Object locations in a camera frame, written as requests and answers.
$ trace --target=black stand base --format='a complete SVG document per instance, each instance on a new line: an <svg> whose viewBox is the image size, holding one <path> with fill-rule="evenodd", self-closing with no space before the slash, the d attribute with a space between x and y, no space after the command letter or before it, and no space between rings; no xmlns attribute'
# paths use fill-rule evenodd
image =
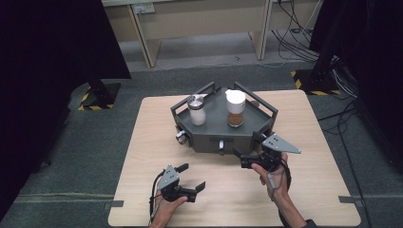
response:
<svg viewBox="0 0 403 228"><path fill-rule="evenodd" d="M107 104L102 104L97 96L94 94L92 88L89 88L86 91L86 95L81 101L81 105L78 108L79 110L101 110L101 109L110 109L113 107L115 103L116 96L118 95L119 88L121 87L120 83L117 84L105 84L106 91L108 93L108 101Z"/></svg>
<svg viewBox="0 0 403 228"><path fill-rule="evenodd" d="M307 93L338 93L338 86L331 75L322 75L322 80L314 80L311 69L297 69L293 77L297 88Z"/></svg>

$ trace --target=wooden table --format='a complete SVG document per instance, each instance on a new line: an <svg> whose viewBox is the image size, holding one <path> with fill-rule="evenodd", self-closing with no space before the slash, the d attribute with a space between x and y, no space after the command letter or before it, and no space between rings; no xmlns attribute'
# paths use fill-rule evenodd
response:
<svg viewBox="0 0 403 228"><path fill-rule="evenodd" d="M274 131L302 150L289 154L293 181L290 195L306 219L322 226L356 226L359 214L335 159L320 130L309 101L301 90L256 92L278 109ZM236 156L196 153L178 144L170 107L186 96L148 97L142 102L112 207L112 226L146 226L152 183L167 165L189 163L180 185L194 188L206 181L195 203L181 206L168 226L280 226L278 209L267 196L259 176L240 168Z"/></svg>

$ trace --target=jar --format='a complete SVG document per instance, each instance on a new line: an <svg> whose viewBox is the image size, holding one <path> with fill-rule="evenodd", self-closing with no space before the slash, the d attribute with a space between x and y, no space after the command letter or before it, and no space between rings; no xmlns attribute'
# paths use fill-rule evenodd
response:
<svg viewBox="0 0 403 228"><path fill-rule="evenodd" d="M204 98L200 94L193 94L187 98L187 106L190 111L190 121L194 125L205 123Z"/></svg>

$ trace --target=wrist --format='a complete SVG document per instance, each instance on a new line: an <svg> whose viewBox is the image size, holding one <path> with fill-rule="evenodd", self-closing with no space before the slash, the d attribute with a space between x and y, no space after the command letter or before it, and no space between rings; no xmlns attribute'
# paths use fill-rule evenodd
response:
<svg viewBox="0 0 403 228"><path fill-rule="evenodd" d="M164 228L169 222L170 216L157 214L153 221L151 222L149 228Z"/></svg>
<svg viewBox="0 0 403 228"><path fill-rule="evenodd" d="M291 227L304 227L307 224L287 192L278 194L274 198L274 203Z"/></svg>

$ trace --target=hexagonal tray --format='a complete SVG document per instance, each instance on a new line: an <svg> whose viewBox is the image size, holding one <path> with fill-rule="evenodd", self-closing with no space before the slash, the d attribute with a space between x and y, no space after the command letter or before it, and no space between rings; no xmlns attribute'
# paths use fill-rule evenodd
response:
<svg viewBox="0 0 403 228"><path fill-rule="evenodd" d="M234 89L241 90L255 99L251 102L246 99L243 111L243 124L239 127L230 126L227 122L226 89L215 88L214 82L201 88L194 94L204 94L206 90L211 92L204 96L204 111L206 122L203 125L193 125L190 122L190 112L186 108L180 113L176 110L186 105L186 100L171 107L178 132L184 131L184 136L196 152L233 154L233 148L237 147L242 153L249 154L254 149L255 135L270 135L278 111L267 104L249 89L239 83L234 83ZM272 111L273 116L259 108L263 105Z"/></svg>

